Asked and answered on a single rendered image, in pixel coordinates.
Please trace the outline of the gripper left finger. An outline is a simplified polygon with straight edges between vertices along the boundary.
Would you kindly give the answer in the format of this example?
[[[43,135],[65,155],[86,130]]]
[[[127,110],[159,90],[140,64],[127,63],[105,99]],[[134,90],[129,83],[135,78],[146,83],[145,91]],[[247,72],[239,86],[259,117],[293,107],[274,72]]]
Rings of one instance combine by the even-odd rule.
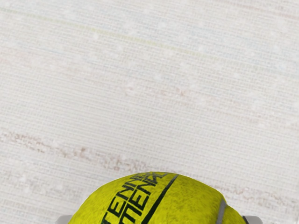
[[[62,215],[55,221],[55,224],[68,224],[71,218],[72,215]]]

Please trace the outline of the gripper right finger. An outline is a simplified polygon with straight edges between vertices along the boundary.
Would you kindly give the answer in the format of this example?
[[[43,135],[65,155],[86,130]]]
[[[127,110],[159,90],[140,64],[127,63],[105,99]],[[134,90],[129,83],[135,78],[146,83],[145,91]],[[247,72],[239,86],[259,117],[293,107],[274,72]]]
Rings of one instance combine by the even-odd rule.
[[[243,216],[245,224],[263,224],[263,221],[260,217],[257,216]]]

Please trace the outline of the yellow tennis ball black print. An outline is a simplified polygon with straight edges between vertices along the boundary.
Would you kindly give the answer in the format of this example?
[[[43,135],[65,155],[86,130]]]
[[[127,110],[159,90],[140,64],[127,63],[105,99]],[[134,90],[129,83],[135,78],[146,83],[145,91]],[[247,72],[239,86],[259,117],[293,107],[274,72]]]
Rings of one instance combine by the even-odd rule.
[[[190,177],[146,172],[111,181],[68,224],[248,224],[216,189]]]

